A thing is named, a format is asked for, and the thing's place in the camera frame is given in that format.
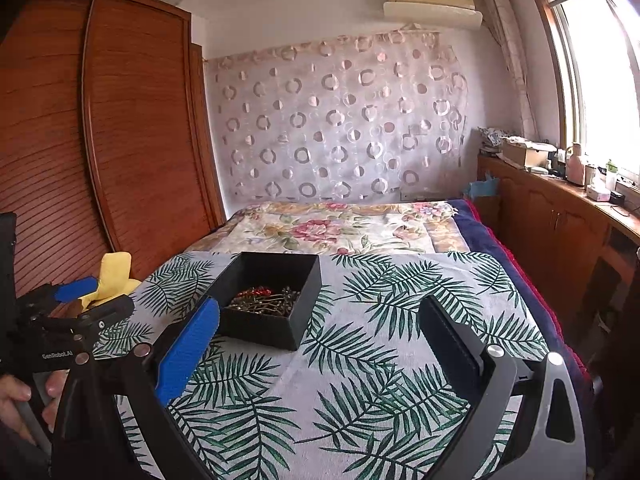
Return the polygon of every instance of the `window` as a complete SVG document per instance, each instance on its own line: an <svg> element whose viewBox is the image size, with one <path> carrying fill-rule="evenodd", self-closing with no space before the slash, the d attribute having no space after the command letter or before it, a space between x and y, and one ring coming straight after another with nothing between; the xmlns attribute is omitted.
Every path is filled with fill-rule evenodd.
<svg viewBox="0 0 640 480"><path fill-rule="evenodd" d="M637 34L609 0L543 0L564 101L565 145L580 142L590 162L611 159L638 183L640 73ZM626 20L640 28L637 15Z"/></svg>

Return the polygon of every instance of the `blue gripper pad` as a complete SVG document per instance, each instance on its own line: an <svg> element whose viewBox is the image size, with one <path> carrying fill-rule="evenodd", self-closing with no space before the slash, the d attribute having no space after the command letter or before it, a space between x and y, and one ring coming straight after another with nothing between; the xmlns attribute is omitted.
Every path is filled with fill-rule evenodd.
<svg viewBox="0 0 640 480"><path fill-rule="evenodd" d="M156 396L163 406L182 394L219 323L218 302L207 298L158 365Z"/></svg>
<svg viewBox="0 0 640 480"><path fill-rule="evenodd" d="M95 292L97 288L98 280L93 276L87 276L86 278L60 285L56 289L53 297L60 303L68 303L69 301L77 300L78 298Z"/></svg>

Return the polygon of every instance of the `wall covering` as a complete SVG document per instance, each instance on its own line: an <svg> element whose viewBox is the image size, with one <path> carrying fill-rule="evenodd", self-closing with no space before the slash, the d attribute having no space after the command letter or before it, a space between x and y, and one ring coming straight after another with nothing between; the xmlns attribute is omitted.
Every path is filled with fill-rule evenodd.
<svg viewBox="0 0 640 480"><path fill-rule="evenodd" d="M212 64L216 160L234 208L459 191L466 78L439 33L340 36Z"/></svg>

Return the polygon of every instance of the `wooden wardrobe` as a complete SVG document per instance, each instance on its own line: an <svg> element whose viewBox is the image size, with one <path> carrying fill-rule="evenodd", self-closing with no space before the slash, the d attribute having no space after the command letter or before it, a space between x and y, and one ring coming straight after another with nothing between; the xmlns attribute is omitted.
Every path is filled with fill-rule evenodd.
<svg viewBox="0 0 640 480"><path fill-rule="evenodd" d="M31 0L0 44L0 211L17 294L132 254L143 280L224 221L191 15Z"/></svg>

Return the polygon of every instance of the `wooden countertop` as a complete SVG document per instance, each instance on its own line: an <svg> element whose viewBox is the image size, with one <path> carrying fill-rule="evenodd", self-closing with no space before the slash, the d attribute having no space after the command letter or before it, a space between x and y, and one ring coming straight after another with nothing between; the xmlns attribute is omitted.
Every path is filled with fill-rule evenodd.
<svg viewBox="0 0 640 480"><path fill-rule="evenodd" d="M640 218L634 216L633 213L629 211L624 206L614 206L609 202L594 202L590 198L587 197L586 191L580 187L575 186L574 184L570 184L569 182L562 180L561 178L549 176L549 175L539 175L535 173L528 173L524 170L519 170L510 166L503 160L499 158L493 158L488 156L481 156L482 160L485 162L489 162L490 164L503 164L507 168L511 168L513 171L522 171L523 173L527 173L535 179L543 180L552 184L553 186L558 187L572 195L578 197L583 202L591 205L595 210L601 212L604 216L606 216L607 221L612 224L615 228L617 228L623 235L632 240L636 245L640 246Z"/></svg>

